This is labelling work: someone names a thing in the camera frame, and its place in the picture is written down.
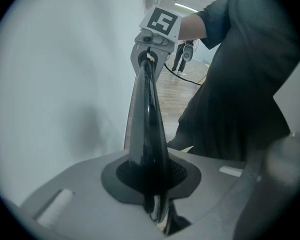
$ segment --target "gray surface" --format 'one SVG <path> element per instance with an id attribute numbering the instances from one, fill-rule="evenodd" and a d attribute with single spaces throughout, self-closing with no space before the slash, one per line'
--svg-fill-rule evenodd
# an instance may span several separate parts
<path id="1" fill-rule="evenodd" d="M 106 164 L 127 150 L 77 163 L 40 187 L 21 209 L 33 217 L 59 189 L 75 193 L 55 232 L 74 240 L 160 239 L 162 233 L 139 205 L 115 200 L 103 188 L 101 172 Z"/>
<path id="2" fill-rule="evenodd" d="M 230 240 L 240 214 L 245 208 L 259 175 L 262 153 L 250 155 L 249 161 L 233 187 L 224 198 L 193 225 L 170 236 L 173 240 Z M 204 202 L 194 203 L 199 209 Z"/>
<path id="3" fill-rule="evenodd" d="M 255 181 L 255 177 L 237 186 L 235 182 L 242 180 L 245 171 L 238 179 L 219 172 L 219 168 L 242 168 L 243 163 L 191 155 L 170 148 L 169 152 L 194 163 L 202 173 L 202 181 L 194 193 L 174 201 L 178 214 L 194 225 L 172 237 L 198 239 L 202 235 L 203 225 L 209 227 L 205 232 L 207 236 L 231 236 L 236 219 L 249 198 L 245 189 Z M 75 192 L 75 196 L 55 227 L 55 232 L 61 236 L 74 240 L 163 239 L 164 235 L 141 206 L 116 201 L 101 184 L 101 172 L 105 165 L 127 153 L 123 150 L 71 166 L 35 191 L 21 209 L 33 217 L 58 190 L 69 189 Z M 235 199 L 227 194 L 229 190 L 236 194 Z"/>
<path id="4" fill-rule="evenodd" d="M 196 165 L 201 171 L 201 182 L 191 196 L 174 201 L 179 216 L 187 218 L 191 223 L 205 216 L 226 195 L 238 180 L 238 177 L 219 171 L 222 166 L 243 169 L 244 162 L 234 162 L 185 154 L 169 148 L 173 155 Z"/>

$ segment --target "black cable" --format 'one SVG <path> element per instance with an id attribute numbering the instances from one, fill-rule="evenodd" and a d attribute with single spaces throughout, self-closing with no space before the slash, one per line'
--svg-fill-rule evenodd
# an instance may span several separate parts
<path id="1" fill-rule="evenodd" d="M 166 68 L 167 70 L 169 70 L 169 71 L 170 71 L 170 73 L 174 74 L 174 75 L 175 75 L 177 78 L 180 78 L 180 79 L 182 79 L 182 80 L 184 80 L 184 81 L 187 81 L 187 82 L 193 83 L 193 84 L 195 84 L 195 85 L 198 85 L 198 86 L 202 86 L 202 84 L 200 84 L 200 83 L 197 83 L 197 82 L 193 82 L 193 81 L 190 81 L 190 80 L 184 79 L 184 78 L 182 78 L 181 76 L 178 76 L 177 74 L 173 73 L 173 71 L 171 71 L 171 70 L 168 68 L 168 66 L 166 65 L 166 63 L 164 63 L 164 66 L 165 66 L 165 68 Z"/>

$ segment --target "black plastic object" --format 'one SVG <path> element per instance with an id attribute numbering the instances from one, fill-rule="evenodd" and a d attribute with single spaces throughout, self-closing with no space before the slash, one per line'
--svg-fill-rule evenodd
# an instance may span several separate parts
<path id="1" fill-rule="evenodd" d="M 142 56 L 137 76 L 129 155 L 102 171 L 103 187 L 122 203 L 142 205 L 155 222 L 168 211 L 169 199 L 186 198 L 199 185 L 200 170 L 168 154 L 155 64 Z"/>
<path id="2" fill-rule="evenodd" d="M 191 223 L 185 217 L 178 216 L 175 205 L 173 202 L 171 202 L 169 206 L 166 227 L 164 228 L 163 233 L 166 236 L 171 236 L 172 234 L 177 233 L 178 231 L 183 230 L 190 225 Z"/>

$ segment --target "sleeve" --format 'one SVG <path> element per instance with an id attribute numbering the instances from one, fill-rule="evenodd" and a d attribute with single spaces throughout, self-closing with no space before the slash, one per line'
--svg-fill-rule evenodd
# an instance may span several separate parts
<path id="1" fill-rule="evenodd" d="M 210 50 L 225 39 L 231 24 L 229 18 L 229 1 L 216 0 L 194 14 L 200 16 L 204 22 L 206 37 L 202 43 Z"/>

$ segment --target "dark gray shirt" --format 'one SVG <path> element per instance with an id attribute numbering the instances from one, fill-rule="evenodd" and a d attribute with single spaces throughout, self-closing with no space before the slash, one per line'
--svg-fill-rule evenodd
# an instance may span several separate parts
<path id="1" fill-rule="evenodd" d="M 216 0 L 196 14 L 205 46 L 221 45 L 179 124 L 196 154 L 245 160 L 289 134 L 273 95 L 300 60 L 300 40 L 278 0 Z"/>

